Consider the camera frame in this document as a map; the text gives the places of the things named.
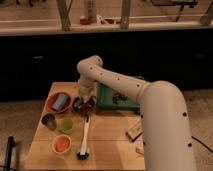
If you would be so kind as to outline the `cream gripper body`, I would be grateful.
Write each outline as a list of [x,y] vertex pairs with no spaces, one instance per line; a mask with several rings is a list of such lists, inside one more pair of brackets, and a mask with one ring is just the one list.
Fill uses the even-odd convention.
[[90,80],[78,80],[78,93],[84,102],[87,102],[95,94],[95,83]]

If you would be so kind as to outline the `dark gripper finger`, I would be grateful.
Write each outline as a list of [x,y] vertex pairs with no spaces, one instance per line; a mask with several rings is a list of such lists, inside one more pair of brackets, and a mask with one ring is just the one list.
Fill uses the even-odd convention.
[[76,101],[76,108],[80,109],[84,104],[83,98],[78,97]]
[[96,97],[95,96],[91,96],[89,98],[89,100],[87,101],[87,108],[89,110],[92,110],[95,105],[96,105]]

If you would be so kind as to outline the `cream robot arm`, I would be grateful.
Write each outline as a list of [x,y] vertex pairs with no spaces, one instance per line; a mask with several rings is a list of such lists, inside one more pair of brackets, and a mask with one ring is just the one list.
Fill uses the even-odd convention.
[[107,70],[97,55],[79,61],[77,71],[81,96],[99,82],[140,105],[146,171],[197,171],[186,101],[177,86]]

